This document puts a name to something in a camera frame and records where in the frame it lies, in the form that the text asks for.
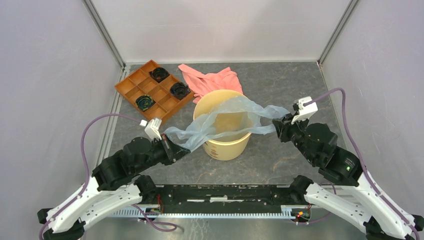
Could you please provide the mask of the light blue plastic trash bag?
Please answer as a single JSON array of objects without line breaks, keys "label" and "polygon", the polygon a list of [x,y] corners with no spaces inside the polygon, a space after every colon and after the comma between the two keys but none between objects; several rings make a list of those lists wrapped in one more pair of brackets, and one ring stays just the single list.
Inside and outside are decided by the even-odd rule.
[{"label": "light blue plastic trash bag", "polygon": [[215,140],[232,142],[247,134],[267,135],[276,132],[273,124],[262,119],[279,119],[289,111],[281,106],[263,107],[243,96],[232,97],[196,117],[185,129],[169,127],[164,134],[175,144],[193,152],[204,143]]}]

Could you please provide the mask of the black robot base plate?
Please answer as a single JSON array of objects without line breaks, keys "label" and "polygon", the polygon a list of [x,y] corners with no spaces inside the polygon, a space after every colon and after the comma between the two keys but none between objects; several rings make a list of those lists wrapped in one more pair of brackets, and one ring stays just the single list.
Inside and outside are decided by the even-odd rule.
[{"label": "black robot base plate", "polygon": [[140,201],[163,214],[270,214],[282,206],[306,206],[286,185],[157,185]]}]

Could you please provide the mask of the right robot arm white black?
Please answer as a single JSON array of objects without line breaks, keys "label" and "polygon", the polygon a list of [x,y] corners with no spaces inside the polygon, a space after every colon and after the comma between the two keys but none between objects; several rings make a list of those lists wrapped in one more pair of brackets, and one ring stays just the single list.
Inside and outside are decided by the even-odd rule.
[{"label": "right robot arm white black", "polygon": [[293,123],[290,113],[272,123],[281,142],[291,142],[309,164],[318,168],[327,181],[349,192],[354,204],[324,190],[311,179],[298,175],[289,189],[289,199],[295,204],[304,201],[320,206],[346,220],[366,235],[368,240],[419,239],[424,229],[424,218],[410,214],[389,197],[384,196],[370,173],[361,166],[352,152],[337,145],[338,136],[327,124]]}]

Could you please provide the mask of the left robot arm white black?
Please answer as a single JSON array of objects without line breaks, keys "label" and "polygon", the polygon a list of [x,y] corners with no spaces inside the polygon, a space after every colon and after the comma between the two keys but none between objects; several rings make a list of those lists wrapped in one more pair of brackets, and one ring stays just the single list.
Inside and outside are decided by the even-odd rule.
[{"label": "left robot arm white black", "polygon": [[78,240],[89,226],[127,205],[154,203],[162,211],[163,197],[152,178],[142,172],[157,164],[172,165],[190,153],[165,134],[154,140],[134,138],[103,159],[63,203],[37,212],[42,224],[39,239]]}]

